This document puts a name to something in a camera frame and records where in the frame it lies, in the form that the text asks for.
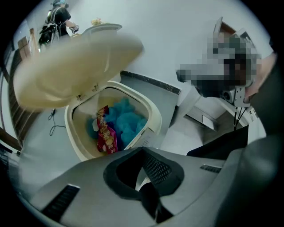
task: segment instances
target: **wire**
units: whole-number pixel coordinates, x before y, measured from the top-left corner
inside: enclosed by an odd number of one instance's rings
[[[236,130],[236,127],[235,127],[235,126],[236,126],[237,109],[238,109],[238,108],[236,107],[236,109],[235,109],[235,116],[234,116],[234,125],[233,125],[233,126],[234,126],[234,131]]]
[[[63,125],[56,125],[56,124],[55,124],[54,114],[55,114],[55,111],[52,111],[52,113],[48,116],[48,120],[50,121],[51,119],[53,119],[53,123],[54,123],[54,125],[52,126],[52,128],[51,128],[50,131],[49,131],[49,136],[52,136],[52,135],[53,135],[54,130],[55,130],[56,127],[59,127],[59,128],[66,128],[66,127],[63,126]]]
[[[243,116],[244,112],[247,110],[247,108],[244,109],[243,113],[241,114],[241,116],[238,117],[237,123],[236,123],[236,127],[241,119],[241,117]]]

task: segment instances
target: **white container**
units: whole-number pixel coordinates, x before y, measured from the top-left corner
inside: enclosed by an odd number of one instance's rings
[[[65,110],[65,125],[72,146],[80,160],[88,160],[106,155],[106,152],[99,152],[97,140],[89,137],[86,131],[86,121],[92,117],[99,109],[106,105],[113,106],[114,102],[119,102],[123,97],[129,99],[130,104],[135,107],[135,112],[148,119],[145,127],[130,142],[125,149],[135,147],[135,144],[144,133],[152,131],[159,134],[162,117],[156,105],[141,93],[115,81],[108,81],[97,92],[85,96],[82,101],[75,101]]]
[[[17,101],[33,110],[67,106],[67,133],[76,154],[84,161],[105,155],[97,150],[96,140],[88,136],[86,120],[102,107],[111,107],[127,97],[136,113],[148,120],[126,149],[146,145],[150,137],[160,132],[159,110],[139,92],[119,82],[108,81],[142,50],[140,40],[129,34],[103,31],[63,43],[18,67],[14,77]]]

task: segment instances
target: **red snack bag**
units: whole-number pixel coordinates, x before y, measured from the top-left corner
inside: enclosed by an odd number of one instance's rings
[[[98,147],[98,150],[100,152],[107,151],[107,147],[106,147],[105,141],[103,140],[103,136],[102,136],[102,134],[100,132],[99,132],[97,147]]]
[[[103,141],[104,141],[107,153],[112,154],[118,151],[117,139],[116,139],[116,132],[107,125],[107,123],[103,118],[104,114],[107,113],[109,113],[108,106],[103,107],[97,113],[97,123],[99,127],[98,149],[100,151],[103,150]]]

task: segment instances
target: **gray plastic surface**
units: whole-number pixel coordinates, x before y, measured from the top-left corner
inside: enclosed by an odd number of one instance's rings
[[[210,227],[215,225],[218,210],[224,201],[236,174],[242,149],[232,151],[226,160],[222,170],[195,201],[188,204],[180,214],[161,223],[161,227],[187,226],[187,227]]]
[[[277,175],[284,148],[283,143],[279,142],[282,139],[283,134],[268,135],[244,149],[234,182],[219,210],[218,227],[229,226],[240,216],[245,219],[245,216],[252,215],[253,211],[260,208],[255,201],[267,190]]]
[[[163,206],[176,215],[162,225],[194,226],[195,223],[200,222],[213,224],[218,208],[233,180],[241,151],[232,152],[228,160],[224,162],[182,156],[158,149],[151,150],[178,162],[185,171],[185,179],[176,192],[161,198]],[[67,184],[72,184],[81,189],[63,214],[61,224],[74,227],[155,226],[156,222],[149,216],[140,201],[121,199],[108,188],[103,180],[105,167],[130,151],[122,151],[77,164],[42,187],[30,201],[31,204],[42,211]],[[200,169],[203,164],[223,168],[217,174]]]
[[[18,196],[20,201],[23,203],[23,205],[38,219],[41,221],[42,224],[46,226],[53,226],[53,227],[64,227],[60,223],[48,218],[41,212],[39,212],[37,209],[35,209],[26,199],[24,199],[22,196]]]

